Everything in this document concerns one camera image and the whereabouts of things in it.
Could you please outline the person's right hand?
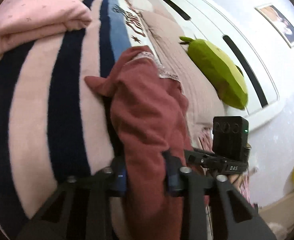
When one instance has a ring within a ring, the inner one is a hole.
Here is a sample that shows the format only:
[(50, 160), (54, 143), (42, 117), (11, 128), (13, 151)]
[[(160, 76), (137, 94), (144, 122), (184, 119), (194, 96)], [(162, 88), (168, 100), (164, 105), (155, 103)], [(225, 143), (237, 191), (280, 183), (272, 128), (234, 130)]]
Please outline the person's right hand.
[(241, 185), (244, 183), (244, 180), (246, 178), (246, 173), (242, 174), (233, 174), (228, 176), (228, 180), (232, 185), (234, 185), (235, 188), (239, 189)]

